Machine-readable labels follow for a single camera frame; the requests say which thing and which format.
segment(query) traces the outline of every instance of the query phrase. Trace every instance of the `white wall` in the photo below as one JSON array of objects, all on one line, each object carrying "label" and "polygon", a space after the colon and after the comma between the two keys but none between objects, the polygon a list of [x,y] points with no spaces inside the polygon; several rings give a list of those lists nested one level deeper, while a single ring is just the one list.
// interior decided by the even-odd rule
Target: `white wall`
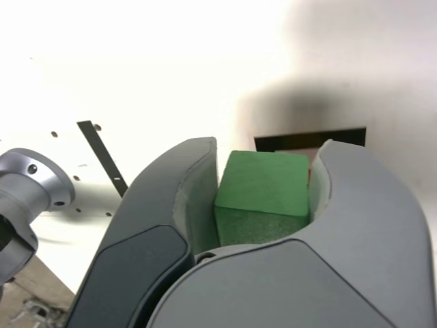
[{"label": "white wall", "polygon": [[76,290],[104,213],[119,203],[79,120],[102,126],[128,182],[190,137],[218,138],[222,170],[230,150],[254,149],[253,136],[366,126],[367,147],[434,224],[436,9],[432,0],[1,2],[0,150],[29,147],[82,178],[80,215],[36,220],[39,257]]}]

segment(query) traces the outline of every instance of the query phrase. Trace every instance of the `metal cylinder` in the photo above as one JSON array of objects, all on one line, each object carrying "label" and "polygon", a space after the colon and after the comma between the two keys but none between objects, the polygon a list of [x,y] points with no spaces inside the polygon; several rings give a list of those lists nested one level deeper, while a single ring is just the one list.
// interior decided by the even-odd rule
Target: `metal cylinder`
[{"label": "metal cylinder", "polygon": [[30,223],[45,210],[63,210],[74,187],[56,163],[16,148],[0,156],[0,285],[17,274],[38,248]]}]

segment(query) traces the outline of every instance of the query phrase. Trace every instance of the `green foam block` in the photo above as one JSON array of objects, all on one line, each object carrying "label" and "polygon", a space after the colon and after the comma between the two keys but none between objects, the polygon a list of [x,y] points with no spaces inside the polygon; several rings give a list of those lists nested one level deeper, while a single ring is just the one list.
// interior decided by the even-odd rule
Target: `green foam block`
[{"label": "green foam block", "polygon": [[267,243],[309,223],[306,156],[234,151],[214,203],[222,246]]}]

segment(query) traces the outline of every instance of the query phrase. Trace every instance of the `white panel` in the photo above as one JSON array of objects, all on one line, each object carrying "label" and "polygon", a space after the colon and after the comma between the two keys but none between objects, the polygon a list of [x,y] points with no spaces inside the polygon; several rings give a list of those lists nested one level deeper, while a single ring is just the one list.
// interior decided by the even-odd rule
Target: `white panel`
[{"label": "white panel", "polygon": [[435,12],[434,0],[1,2],[0,151],[31,148],[81,179],[68,213],[34,223],[39,257],[76,291],[119,204],[79,120],[101,125],[127,183],[190,137],[218,138],[222,171],[254,136],[367,126],[434,224]]}]

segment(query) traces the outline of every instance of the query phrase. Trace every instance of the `black metal strip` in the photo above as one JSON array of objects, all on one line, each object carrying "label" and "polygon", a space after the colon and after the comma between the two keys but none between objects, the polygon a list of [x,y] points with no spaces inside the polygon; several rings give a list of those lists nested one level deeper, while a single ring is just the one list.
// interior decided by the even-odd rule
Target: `black metal strip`
[{"label": "black metal strip", "polygon": [[128,185],[124,182],[122,174],[112,160],[111,155],[104,146],[104,143],[94,128],[94,125],[91,121],[77,122],[77,125],[87,139],[94,154],[96,154],[100,164],[102,164],[104,170],[108,174],[108,177],[111,179],[112,184],[117,189],[120,196],[123,197],[126,190],[128,190]]},{"label": "black metal strip", "polygon": [[294,135],[277,135],[273,137],[256,137],[255,147],[258,152],[319,148],[329,139],[364,146],[366,141],[366,128],[362,127],[338,131],[297,133]]}]

